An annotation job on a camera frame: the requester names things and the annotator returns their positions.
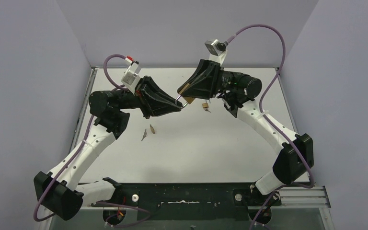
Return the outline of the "small brass padlock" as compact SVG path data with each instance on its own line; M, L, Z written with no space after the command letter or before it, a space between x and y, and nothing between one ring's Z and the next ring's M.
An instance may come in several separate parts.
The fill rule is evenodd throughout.
M211 113L211 111L209 109L209 103L207 101L202 103L202 108L203 108L204 111Z

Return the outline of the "brass padlock shackle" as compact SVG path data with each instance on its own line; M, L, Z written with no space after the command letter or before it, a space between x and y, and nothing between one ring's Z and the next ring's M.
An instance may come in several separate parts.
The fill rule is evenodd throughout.
M195 100L195 98L193 97L184 97L182 95L178 95L176 98L175 98L175 101L174 103L179 106L181 109L184 109L187 105L191 104L193 101Z

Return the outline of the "small silver key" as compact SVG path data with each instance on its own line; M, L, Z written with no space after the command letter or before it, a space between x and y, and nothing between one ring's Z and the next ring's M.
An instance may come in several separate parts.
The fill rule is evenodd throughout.
M147 135L148 135L147 129L145 129L144 132L143 132L143 136L142 136L141 141L143 141L147 137Z

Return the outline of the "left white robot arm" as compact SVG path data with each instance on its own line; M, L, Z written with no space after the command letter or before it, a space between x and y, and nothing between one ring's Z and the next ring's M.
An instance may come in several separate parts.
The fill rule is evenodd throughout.
M150 118L179 112L184 104L164 92L152 77L145 76L135 86L92 92L89 107L91 117L78 146L49 172L39 172L34 178L37 206L44 206L63 220L73 218L84 206L99 201L115 205L122 200L121 185L110 178L88 184L80 180L123 134L129 109L139 109L145 118Z

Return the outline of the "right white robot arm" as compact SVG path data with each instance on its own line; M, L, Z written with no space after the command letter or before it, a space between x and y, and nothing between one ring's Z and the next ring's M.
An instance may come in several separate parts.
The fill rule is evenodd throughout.
M277 155L272 169L251 186L251 200L261 205L269 194L295 182L312 168L313 140L276 121L256 101L263 84L260 79L241 72L224 70L212 60L201 59L192 76L177 92L186 99L220 98L225 109L256 131Z

